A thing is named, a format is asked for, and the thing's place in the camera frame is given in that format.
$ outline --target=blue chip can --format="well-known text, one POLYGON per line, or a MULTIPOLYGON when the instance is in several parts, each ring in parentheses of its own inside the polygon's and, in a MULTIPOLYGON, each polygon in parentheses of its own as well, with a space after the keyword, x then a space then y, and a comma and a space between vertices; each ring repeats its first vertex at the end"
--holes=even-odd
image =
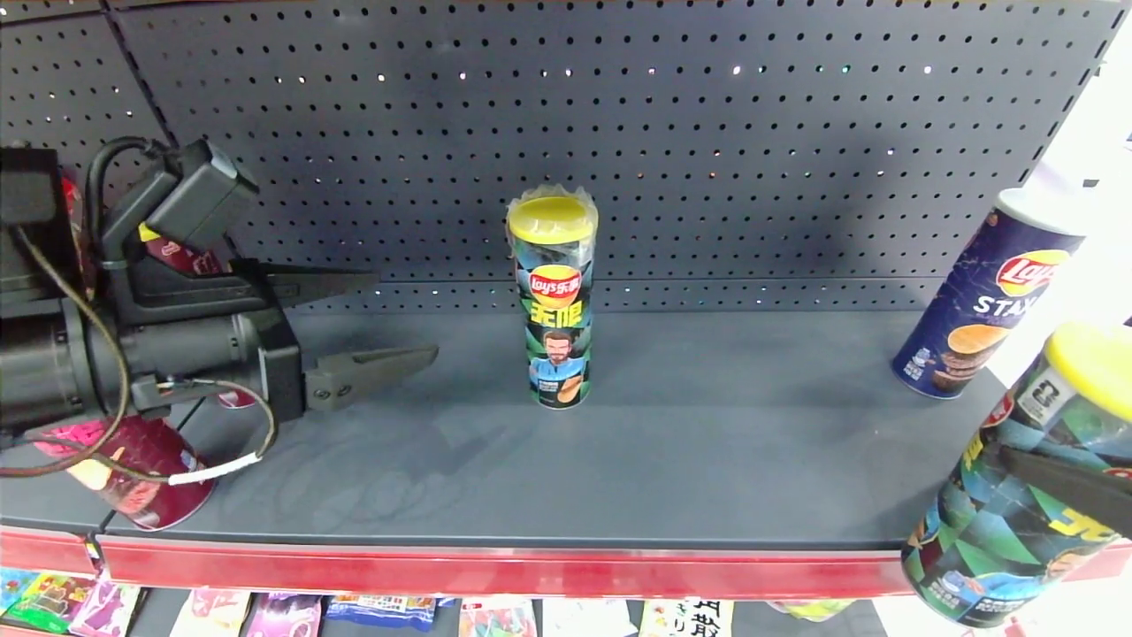
POLYGON ((998 193, 919 324, 892 361, 897 378, 933 398, 955 398, 1034 307, 1084 240, 1057 219, 1055 198, 998 193))

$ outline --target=lay's stax can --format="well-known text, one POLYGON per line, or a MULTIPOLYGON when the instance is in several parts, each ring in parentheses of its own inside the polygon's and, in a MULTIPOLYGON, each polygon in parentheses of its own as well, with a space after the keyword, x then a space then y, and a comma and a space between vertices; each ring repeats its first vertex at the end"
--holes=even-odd
POLYGON ((1081 216, 1073 204, 1030 182, 998 193, 893 359, 901 381, 933 398, 963 391, 1084 240, 1065 223, 1081 216))
POLYGON ((531 394, 565 410, 590 393, 593 248, 598 206, 582 188, 539 186, 507 206, 507 238, 526 311, 531 394))
POLYGON ((1067 324, 1054 332, 901 552, 912 588, 932 609, 964 626, 998 626, 1117 540, 1073 502, 1012 474, 997 450, 1132 480, 1130 362, 1132 328, 1067 324))

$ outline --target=packaged snack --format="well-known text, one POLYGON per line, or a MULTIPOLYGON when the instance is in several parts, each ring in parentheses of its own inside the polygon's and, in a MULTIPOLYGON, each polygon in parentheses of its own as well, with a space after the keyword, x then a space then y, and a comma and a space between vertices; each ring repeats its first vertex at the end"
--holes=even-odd
POLYGON ((142 588, 100 578, 69 630, 79 637, 126 637, 142 588))
POLYGON ((247 637, 317 637, 321 619, 321 595, 259 595, 247 637))
POLYGON ((1083 201, 1035 174, 998 192, 892 361, 897 377, 932 398, 955 398, 1022 321, 1084 240, 1083 201))
POLYGON ((385 628, 411 626, 428 632, 435 613, 436 600, 432 597, 335 595, 326 609, 326 619, 385 628))
MULTIPOLYGON (((63 425, 44 436, 94 445, 108 425, 108 421, 88 421, 63 425)), ((72 447, 51 442, 36 442, 35 447, 52 458, 67 458, 78 453, 72 447)), ((204 468, 196 451, 164 419, 149 421, 138 415, 127 416, 98 451, 140 472, 171 475, 204 468)), ((93 459, 83 460, 67 473, 145 531, 169 528, 188 518, 204 505, 215 487, 214 481, 179 485, 139 481, 93 459)))
POLYGON ((539 637, 534 604, 524 597, 468 597, 460 606, 460 637, 539 637))
POLYGON ((0 616, 19 600, 38 575, 31 570, 0 569, 0 616))
POLYGON ((1014 475, 1012 448, 1132 479, 1132 328, 1069 324, 990 412, 904 545, 933 610, 993 628, 1120 536, 1014 475))
POLYGON ((731 637, 735 602, 650 600, 641 616, 641 637, 731 637))
POLYGON ((625 637, 636 631, 625 600, 542 601, 542 637, 625 637))
POLYGON ((857 600, 783 600, 766 602, 772 609, 806 621, 822 622, 848 609, 857 600))
POLYGON ((598 206, 584 189, 539 186, 507 206, 515 282, 528 312, 531 394, 551 410, 590 393, 590 287, 598 206))
POLYGON ((93 587, 93 579, 43 574, 32 582, 5 617, 63 635, 93 587))
POLYGON ((169 637, 238 637, 250 599, 246 591, 194 588, 169 637))

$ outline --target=lay's logo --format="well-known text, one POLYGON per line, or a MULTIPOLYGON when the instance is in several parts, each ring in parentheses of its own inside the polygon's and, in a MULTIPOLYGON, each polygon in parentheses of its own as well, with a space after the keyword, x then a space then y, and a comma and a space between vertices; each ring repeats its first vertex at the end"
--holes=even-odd
POLYGON ((1027 295, 1048 283, 1069 258, 1065 250, 1034 250, 1006 259, 996 282, 1006 295, 1027 295))
POLYGON ((531 270, 531 293, 542 304, 561 309, 582 289, 582 273, 568 265, 540 265, 531 270))

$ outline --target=cylindrical can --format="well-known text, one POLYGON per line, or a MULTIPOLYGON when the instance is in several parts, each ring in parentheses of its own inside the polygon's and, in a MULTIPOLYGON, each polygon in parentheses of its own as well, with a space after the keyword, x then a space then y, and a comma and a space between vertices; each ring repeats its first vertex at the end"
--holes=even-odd
MULTIPOLYGON (((106 431, 105 428, 103 421, 89 421, 58 428, 45 436, 94 445, 106 431)), ((77 453, 71 447, 49 442, 36 442, 35 446, 53 458, 66 458, 77 453)), ((127 416, 98 451, 127 467, 158 475, 183 474, 204 467, 189 444, 163 420, 127 416)), ((188 518, 204 505, 214 487, 213 481, 177 487, 139 481, 94 459, 83 460, 67 472, 115 511, 146 531, 169 528, 188 518)))
POLYGON ((526 311, 531 394, 551 410, 590 393, 593 248, 598 206, 582 188, 539 186, 507 207, 515 281, 526 311))
MULTIPOLYGON (((212 250, 199 251, 182 246, 154 232, 145 223, 138 225, 138 235, 145 242, 145 248, 149 256, 178 272, 199 275, 220 274, 224 270, 220 259, 216 258, 216 255, 212 250)), ((243 410, 256 404, 256 399, 242 391, 235 390, 217 395, 216 402, 225 410, 243 410)))
POLYGON ((902 551, 947 619, 1001 625, 1117 535, 1012 475, 1010 447, 1132 479, 1132 328, 1069 324, 992 411, 902 551))
POLYGON ((1075 213, 1066 200, 1036 188, 998 193, 892 360, 901 381, 933 398, 962 394, 1084 240, 1057 222, 1075 213))

